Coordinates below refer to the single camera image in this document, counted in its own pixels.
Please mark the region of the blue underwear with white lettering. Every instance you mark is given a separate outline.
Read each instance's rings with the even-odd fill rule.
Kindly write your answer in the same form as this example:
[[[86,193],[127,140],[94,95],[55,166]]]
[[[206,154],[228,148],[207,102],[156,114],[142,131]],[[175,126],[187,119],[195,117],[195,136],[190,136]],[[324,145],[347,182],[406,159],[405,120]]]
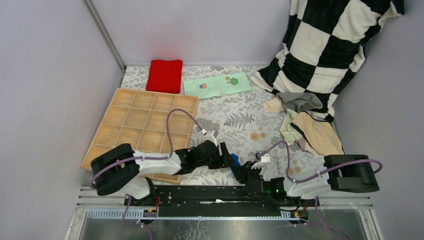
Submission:
[[[233,160],[233,164],[230,166],[230,170],[233,175],[236,176],[239,172],[239,168],[241,167],[241,164],[239,162],[239,156],[234,153],[231,153],[230,156]]]

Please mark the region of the beige cloth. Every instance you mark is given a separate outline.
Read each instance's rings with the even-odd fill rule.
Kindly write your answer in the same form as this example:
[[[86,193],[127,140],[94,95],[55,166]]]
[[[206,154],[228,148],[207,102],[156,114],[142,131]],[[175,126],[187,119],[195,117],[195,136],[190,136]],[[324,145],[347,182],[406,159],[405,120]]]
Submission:
[[[297,130],[318,154],[344,154],[342,143],[330,122],[315,119],[308,112],[301,112],[292,120],[290,126]]]

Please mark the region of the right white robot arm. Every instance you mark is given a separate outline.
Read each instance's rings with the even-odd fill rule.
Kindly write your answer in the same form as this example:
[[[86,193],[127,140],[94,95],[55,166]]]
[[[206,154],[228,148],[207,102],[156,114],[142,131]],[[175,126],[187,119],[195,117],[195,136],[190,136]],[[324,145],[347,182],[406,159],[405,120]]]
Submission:
[[[303,174],[302,179],[290,175],[264,180],[258,162],[234,165],[231,170],[243,184],[249,197],[287,201],[293,206],[330,192],[373,193],[380,187],[376,174],[383,164],[367,155],[333,154],[324,157],[323,165]]]

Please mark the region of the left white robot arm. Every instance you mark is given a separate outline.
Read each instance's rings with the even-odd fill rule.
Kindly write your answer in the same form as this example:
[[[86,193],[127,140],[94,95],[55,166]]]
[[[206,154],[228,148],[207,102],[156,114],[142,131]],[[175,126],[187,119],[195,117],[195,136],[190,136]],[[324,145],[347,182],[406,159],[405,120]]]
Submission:
[[[99,196],[121,192],[148,206],[154,202],[155,192],[147,175],[179,176],[190,174],[199,167],[215,170],[235,165],[238,161],[223,142],[216,145],[206,140],[198,146],[177,149],[169,154],[141,152],[133,150],[129,143],[123,143],[91,161],[93,176],[89,186]]]

